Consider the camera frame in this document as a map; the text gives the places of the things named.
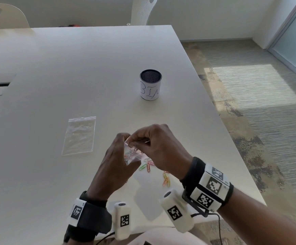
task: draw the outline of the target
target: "carpeted floor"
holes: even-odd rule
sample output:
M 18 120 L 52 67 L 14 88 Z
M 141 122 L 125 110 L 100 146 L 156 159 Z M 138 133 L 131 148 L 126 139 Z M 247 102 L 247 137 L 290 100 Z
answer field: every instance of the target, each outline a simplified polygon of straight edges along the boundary
M 296 74 L 251 40 L 182 44 L 265 202 L 296 222 Z M 200 229 L 220 244 L 216 222 Z

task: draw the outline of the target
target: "striped carpet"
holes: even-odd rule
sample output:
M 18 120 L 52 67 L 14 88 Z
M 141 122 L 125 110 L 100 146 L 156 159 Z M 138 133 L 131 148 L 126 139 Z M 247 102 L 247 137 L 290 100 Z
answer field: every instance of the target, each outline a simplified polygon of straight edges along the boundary
M 202 52 L 296 193 L 296 74 L 252 40 L 184 46 Z

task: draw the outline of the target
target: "wall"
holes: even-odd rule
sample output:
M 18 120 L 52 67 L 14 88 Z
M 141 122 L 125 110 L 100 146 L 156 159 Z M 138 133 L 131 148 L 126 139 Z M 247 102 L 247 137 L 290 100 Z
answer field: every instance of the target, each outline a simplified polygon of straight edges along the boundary
M 252 37 L 274 0 L 158 0 L 149 25 L 171 24 L 181 40 Z M 77 23 L 120 26 L 132 0 L 0 0 L 20 8 L 31 27 Z
M 275 0 L 257 28 L 253 40 L 261 48 L 267 49 L 295 11 L 296 0 Z

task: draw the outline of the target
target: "hand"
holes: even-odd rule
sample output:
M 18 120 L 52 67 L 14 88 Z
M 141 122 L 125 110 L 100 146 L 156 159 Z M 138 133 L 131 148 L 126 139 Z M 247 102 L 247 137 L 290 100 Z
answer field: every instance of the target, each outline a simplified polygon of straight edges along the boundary
M 149 156 L 157 168 L 170 172 L 179 180 L 189 171 L 193 157 L 166 124 L 141 128 L 128 138 L 127 143 Z
M 124 141 L 129 133 L 119 133 L 105 153 L 105 157 L 87 191 L 93 200 L 107 200 L 120 189 L 140 166 L 140 161 L 126 165 L 124 161 Z

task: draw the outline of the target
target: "black mesh cup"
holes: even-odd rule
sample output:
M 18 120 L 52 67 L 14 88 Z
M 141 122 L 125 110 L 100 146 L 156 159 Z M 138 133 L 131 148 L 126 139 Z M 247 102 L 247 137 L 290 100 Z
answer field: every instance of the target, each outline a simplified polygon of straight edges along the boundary
M 141 90 L 140 96 L 147 100 L 153 101 L 159 97 L 162 74 L 157 70 L 144 70 L 140 74 Z

